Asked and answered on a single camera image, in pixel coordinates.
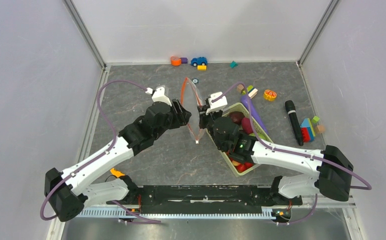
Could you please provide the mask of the red lychee bunch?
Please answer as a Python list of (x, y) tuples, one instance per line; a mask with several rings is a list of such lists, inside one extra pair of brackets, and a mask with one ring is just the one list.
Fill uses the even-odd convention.
[(250, 163), (250, 162), (246, 162), (246, 163), (240, 163), (240, 162), (237, 162), (235, 160), (233, 160), (232, 158), (229, 158), (232, 166), (236, 169), (237, 172), (239, 173), (242, 173), (248, 169), (250, 169), (251, 167), (254, 166), (253, 163)]

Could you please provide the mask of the dark red apple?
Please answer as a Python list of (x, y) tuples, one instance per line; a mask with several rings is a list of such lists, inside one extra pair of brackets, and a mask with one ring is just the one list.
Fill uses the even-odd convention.
[(245, 115), (240, 111), (233, 111), (229, 113), (229, 117), (233, 123), (240, 126), (242, 124), (242, 120), (245, 117)]

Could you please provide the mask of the clear zip top bag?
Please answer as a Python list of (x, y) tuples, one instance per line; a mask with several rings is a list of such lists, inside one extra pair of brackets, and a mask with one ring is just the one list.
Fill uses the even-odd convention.
[(180, 103), (191, 113), (187, 127), (195, 144), (198, 145), (204, 134), (204, 129), (199, 126), (199, 110), (204, 105), (204, 101), (196, 84), (188, 77), (185, 78), (182, 84)]

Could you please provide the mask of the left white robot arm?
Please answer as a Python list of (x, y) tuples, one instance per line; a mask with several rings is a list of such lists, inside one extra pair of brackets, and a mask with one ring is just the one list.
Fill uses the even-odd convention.
[(171, 104), (157, 101), (128, 124), (105, 147), (82, 162), (58, 171), (56, 168), (45, 174), (45, 202), (40, 208), (42, 220), (45, 204), (54, 210), (54, 218), (66, 222), (76, 217), (90, 205), (105, 201), (123, 200), (131, 204), (137, 200), (138, 190), (118, 178), (110, 182), (93, 184), (98, 177), (117, 164), (128, 160), (151, 147), (167, 130), (186, 126), (192, 114), (179, 100)]

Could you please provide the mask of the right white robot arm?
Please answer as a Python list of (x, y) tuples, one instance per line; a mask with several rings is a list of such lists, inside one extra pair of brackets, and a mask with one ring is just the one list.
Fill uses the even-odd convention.
[(240, 164), (272, 165), (299, 172), (296, 176), (274, 178), (269, 196), (282, 204), (305, 194), (322, 194), (335, 201), (349, 199), (352, 171), (347, 157), (336, 147), (308, 150), (274, 144), (246, 134), (210, 101), (198, 106), (200, 128), (207, 129), (217, 149)]

